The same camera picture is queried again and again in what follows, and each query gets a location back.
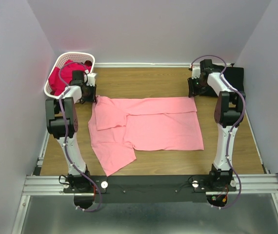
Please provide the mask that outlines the light pink t shirt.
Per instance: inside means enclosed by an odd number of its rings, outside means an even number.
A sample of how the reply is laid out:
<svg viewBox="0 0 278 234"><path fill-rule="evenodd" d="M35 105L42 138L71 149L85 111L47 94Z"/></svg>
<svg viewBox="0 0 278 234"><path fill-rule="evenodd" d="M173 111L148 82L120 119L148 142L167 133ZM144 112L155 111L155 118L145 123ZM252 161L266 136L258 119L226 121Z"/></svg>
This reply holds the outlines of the light pink t shirt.
<svg viewBox="0 0 278 234"><path fill-rule="evenodd" d="M135 161L136 150L204 149L196 103L190 97L97 96L88 128L91 147L106 176Z"/></svg>

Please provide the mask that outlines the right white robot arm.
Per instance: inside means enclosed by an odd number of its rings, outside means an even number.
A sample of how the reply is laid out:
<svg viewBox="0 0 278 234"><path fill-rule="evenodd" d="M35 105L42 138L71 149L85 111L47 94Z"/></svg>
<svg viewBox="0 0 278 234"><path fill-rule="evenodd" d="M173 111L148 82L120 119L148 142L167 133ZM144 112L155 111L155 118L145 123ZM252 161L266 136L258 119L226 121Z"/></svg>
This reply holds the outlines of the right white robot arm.
<svg viewBox="0 0 278 234"><path fill-rule="evenodd" d="M224 77L225 70L216 69L211 59L204 59L199 66L189 66L188 97L204 94L209 88L218 96L214 120L218 127L217 152L212 169L203 181L211 190L228 187L233 180L232 155L236 133L245 114L245 93L234 88Z"/></svg>

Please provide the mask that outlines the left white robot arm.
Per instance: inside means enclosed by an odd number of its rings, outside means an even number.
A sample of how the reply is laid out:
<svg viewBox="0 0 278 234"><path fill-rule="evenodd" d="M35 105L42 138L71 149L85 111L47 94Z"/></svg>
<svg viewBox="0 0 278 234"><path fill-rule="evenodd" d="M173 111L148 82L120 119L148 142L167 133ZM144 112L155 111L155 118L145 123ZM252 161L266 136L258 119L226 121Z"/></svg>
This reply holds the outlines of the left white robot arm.
<svg viewBox="0 0 278 234"><path fill-rule="evenodd" d="M95 80L86 71L74 70L72 80L65 83L64 91L45 101L47 131L57 140L67 162L68 174L61 184L70 193L88 193L99 191L90 178L90 172L83 160L77 141L79 129L75 103L77 101L95 101Z"/></svg>

